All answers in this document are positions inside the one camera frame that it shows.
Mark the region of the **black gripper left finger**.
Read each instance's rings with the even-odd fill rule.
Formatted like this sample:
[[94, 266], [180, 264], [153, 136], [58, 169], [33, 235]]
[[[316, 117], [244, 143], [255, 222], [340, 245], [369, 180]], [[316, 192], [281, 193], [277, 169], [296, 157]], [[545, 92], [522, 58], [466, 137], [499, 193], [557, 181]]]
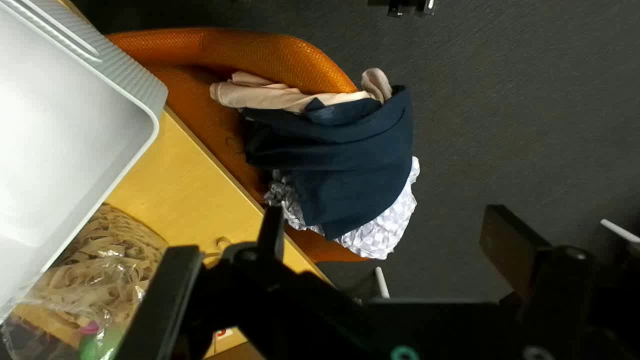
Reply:
[[115, 360], [169, 360], [200, 267], [195, 245], [169, 245], [164, 252]]

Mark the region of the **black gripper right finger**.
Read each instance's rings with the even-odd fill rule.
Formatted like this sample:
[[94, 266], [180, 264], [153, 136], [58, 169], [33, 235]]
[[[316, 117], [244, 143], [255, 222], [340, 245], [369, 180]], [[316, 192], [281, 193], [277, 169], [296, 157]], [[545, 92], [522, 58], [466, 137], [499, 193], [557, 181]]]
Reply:
[[511, 312], [635, 314], [637, 256], [616, 235], [609, 253], [551, 244], [503, 204], [484, 207], [480, 247], [508, 283], [498, 299]]

